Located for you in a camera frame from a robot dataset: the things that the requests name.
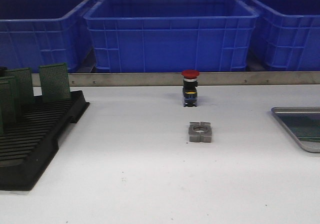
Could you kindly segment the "green perforated circuit board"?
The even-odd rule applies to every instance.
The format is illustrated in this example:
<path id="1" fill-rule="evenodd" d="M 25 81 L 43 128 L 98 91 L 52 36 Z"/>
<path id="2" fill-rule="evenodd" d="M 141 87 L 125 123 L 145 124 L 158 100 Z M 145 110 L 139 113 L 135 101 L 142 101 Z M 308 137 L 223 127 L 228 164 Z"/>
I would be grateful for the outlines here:
<path id="1" fill-rule="evenodd" d="M 294 135 L 301 140 L 305 141 L 320 141 L 320 128 L 319 127 L 296 127 L 293 128 Z"/>
<path id="2" fill-rule="evenodd" d="M 316 113 L 276 113 L 281 125 L 293 133 L 296 127 L 320 127 L 320 115 Z"/>

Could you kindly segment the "rear right green circuit board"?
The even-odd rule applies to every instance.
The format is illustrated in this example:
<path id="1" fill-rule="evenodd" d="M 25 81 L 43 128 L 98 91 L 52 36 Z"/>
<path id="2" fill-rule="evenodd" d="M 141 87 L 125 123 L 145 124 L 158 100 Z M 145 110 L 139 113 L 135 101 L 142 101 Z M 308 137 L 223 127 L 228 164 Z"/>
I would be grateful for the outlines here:
<path id="1" fill-rule="evenodd" d="M 39 78 L 44 103 L 71 100 L 66 63 L 40 66 Z"/>

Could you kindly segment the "black slotted board rack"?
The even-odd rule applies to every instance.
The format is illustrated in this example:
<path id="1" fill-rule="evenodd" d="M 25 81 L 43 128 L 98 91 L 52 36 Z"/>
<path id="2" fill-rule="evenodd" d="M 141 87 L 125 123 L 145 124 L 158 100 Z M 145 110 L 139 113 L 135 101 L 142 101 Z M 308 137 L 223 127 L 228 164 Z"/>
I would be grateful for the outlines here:
<path id="1" fill-rule="evenodd" d="M 70 123 L 77 123 L 88 108 L 83 92 L 71 99 L 22 107 L 22 116 L 0 137 L 0 189 L 30 191 L 59 149 L 58 138 Z"/>

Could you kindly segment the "silver metal tray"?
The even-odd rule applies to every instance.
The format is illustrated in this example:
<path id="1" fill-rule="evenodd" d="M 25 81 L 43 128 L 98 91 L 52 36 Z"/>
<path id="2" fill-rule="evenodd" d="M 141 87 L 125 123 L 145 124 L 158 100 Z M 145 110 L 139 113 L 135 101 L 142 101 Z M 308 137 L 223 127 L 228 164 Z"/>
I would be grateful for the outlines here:
<path id="1" fill-rule="evenodd" d="M 303 150 L 320 152 L 319 107 L 274 107 L 271 112 Z"/>

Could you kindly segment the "red emergency stop button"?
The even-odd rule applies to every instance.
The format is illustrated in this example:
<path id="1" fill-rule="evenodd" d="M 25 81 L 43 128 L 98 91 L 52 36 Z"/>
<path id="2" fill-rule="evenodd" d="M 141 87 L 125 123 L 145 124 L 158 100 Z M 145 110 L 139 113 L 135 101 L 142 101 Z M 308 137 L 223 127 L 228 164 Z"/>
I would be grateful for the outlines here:
<path id="1" fill-rule="evenodd" d="M 183 100 L 184 100 L 184 107 L 197 107 L 197 86 L 198 80 L 197 77 L 200 73 L 197 70 L 184 70 L 181 72 L 183 76 Z"/>

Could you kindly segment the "grey metal clamp block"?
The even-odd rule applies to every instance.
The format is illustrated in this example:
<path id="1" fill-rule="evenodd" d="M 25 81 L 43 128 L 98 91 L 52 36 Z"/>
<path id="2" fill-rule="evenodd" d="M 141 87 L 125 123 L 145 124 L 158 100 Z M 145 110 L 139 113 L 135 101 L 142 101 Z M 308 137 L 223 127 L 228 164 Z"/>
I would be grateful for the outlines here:
<path id="1" fill-rule="evenodd" d="M 210 122 L 190 122 L 188 128 L 190 142 L 212 142 L 212 127 Z"/>

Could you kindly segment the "centre blue plastic crate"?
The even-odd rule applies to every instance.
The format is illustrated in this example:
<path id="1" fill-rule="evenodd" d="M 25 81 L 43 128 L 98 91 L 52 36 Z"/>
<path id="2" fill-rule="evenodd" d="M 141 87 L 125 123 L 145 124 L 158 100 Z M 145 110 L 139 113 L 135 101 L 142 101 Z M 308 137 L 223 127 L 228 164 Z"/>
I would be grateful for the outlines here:
<path id="1" fill-rule="evenodd" d="M 100 0 L 86 14 L 100 72 L 242 71 L 258 14 L 240 0 Z"/>

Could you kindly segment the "right front blue crate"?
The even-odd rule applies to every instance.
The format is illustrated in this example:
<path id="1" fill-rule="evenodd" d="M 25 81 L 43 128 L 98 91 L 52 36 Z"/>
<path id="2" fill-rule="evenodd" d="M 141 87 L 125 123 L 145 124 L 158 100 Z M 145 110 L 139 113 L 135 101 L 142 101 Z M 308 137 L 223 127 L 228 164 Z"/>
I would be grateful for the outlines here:
<path id="1" fill-rule="evenodd" d="M 257 13 L 250 51 L 269 71 L 320 69 L 320 0 L 246 0 Z"/>

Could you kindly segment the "left front blue crate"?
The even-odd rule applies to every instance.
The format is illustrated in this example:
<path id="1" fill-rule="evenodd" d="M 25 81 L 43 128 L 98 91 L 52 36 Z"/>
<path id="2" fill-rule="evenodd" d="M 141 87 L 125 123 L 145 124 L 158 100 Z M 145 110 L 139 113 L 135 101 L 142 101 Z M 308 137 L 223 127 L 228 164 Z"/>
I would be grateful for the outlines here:
<path id="1" fill-rule="evenodd" d="M 75 72 L 92 49 L 85 13 L 94 0 L 0 0 L 0 63 L 9 69 L 66 63 Z"/>

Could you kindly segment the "steel table edge rail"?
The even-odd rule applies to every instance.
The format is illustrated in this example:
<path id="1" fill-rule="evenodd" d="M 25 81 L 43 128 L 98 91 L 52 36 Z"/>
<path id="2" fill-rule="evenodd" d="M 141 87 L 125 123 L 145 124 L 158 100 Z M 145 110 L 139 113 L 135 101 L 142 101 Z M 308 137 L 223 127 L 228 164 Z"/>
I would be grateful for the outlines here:
<path id="1" fill-rule="evenodd" d="M 181 86 L 180 73 L 70 73 L 71 87 Z M 200 86 L 319 84 L 318 71 L 202 72 Z"/>

